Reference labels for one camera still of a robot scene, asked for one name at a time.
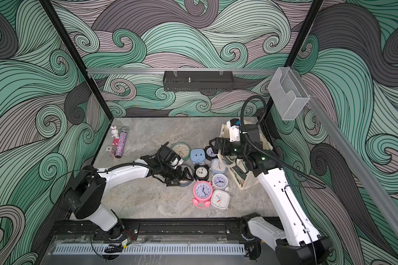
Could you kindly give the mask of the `large round blue-rim clock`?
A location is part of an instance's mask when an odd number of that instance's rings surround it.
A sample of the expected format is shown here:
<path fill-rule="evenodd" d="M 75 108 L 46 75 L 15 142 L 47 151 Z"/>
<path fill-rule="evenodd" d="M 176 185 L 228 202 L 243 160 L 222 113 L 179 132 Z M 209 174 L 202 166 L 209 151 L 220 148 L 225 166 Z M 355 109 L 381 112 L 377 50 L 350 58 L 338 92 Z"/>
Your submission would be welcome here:
<path fill-rule="evenodd" d="M 193 177 L 193 170 L 191 166 L 185 163 L 181 165 L 181 169 L 182 178 L 180 180 L 180 187 L 188 187 L 195 180 Z"/>

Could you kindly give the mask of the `small black alarm clock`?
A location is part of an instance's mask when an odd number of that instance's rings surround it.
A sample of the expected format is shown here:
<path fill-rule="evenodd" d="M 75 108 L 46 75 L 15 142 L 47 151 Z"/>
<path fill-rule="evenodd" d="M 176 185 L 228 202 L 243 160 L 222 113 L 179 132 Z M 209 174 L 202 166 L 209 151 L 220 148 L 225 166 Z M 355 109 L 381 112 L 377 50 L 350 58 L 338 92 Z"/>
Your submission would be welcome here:
<path fill-rule="evenodd" d="M 206 158 L 206 160 L 212 161 L 212 160 L 214 160 L 215 158 L 217 158 L 217 154 L 215 154 L 215 153 L 213 152 L 213 149 L 212 149 L 211 146 L 205 147 L 205 148 L 204 148 L 204 152 L 205 152 L 205 158 Z"/>

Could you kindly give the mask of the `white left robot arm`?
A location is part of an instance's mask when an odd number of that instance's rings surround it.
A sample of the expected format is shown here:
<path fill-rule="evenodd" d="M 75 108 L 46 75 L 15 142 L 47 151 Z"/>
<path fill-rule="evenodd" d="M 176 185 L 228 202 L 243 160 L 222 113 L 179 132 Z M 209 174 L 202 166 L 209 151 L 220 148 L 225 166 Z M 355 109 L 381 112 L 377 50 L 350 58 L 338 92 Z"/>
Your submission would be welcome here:
<path fill-rule="evenodd" d="M 159 162 L 157 158 L 143 156 L 133 162 L 110 168 L 84 167 L 70 181 L 64 192 L 64 200 L 77 220 L 88 220 L 109 240 L 119 240 L 124 225 L 114 211 L 102 204 L 103 195 L 111 188 L 129 181 L 162 176 L 161 182 L 168 187 L 180 186 L 183 181 L 193 181 L 189 169 L 182 167 L 182 159 Z"/>

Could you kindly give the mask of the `green round alarm clock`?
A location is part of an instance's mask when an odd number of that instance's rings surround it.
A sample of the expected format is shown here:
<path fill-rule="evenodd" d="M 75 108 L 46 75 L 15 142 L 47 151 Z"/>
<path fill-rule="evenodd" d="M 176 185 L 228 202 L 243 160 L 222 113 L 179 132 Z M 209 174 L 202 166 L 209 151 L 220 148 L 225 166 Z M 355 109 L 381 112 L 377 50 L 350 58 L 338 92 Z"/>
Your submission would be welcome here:
<path fill-rule="evenodd" d="M 184 142 L 175 143 L 172 146 L 172 150 L 175 151 L 184 161 L 187 161 L 190 158 L 191 148 Z"/>

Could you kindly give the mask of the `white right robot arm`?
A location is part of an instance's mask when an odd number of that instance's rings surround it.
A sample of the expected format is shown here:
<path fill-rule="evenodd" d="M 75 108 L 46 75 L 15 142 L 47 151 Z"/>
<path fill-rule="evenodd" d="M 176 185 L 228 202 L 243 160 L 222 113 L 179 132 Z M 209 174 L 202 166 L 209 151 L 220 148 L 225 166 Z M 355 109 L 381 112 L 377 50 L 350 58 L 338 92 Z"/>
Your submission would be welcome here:
<path fill-rule="evenodd" d="M 250 140 L 214 138 L 209 145 L 217 155 L 234 156 L 245 162 L 267 192 L 283 227 L 279 229 L 256 216 L 247 221 L 247 231 L 270 246 L 282 265 L 324 264 L 334 251 L 333 243 L 312 224 L 293 193 L 294 185 L 287 182 L 285 170 L 297 170 Z"/>

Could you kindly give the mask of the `floral canvas tote bag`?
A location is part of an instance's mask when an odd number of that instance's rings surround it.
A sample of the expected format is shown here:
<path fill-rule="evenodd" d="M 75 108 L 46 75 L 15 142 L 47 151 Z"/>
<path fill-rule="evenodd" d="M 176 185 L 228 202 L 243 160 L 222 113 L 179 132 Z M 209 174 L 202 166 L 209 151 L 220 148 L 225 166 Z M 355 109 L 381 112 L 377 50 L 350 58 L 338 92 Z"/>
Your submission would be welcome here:
<path fill-rule="evenodd" d="M 264 150 L 273 150 L 273 146 L 267 141 L 263 132 L 259 129 L 260 140 L 263 143 Z M 226 124 L 222 124 L 220 136 L 221 138 L 230 138 L 230 132 Z M 228 173 L 234 183 L 237 185 L 239 190 L 243 191 L 245 189 L 252 188 L 258 184 L 258 180 L 255 179 L 252 171 L 247 171 L 246 164 L 243 160 L 236 159 L 235 156 L 224 156 L 222 153 L 217 155 L 220 161 L 223 161 L 226 165 L 232 165 L 233 167 L 228 167 Z"/>

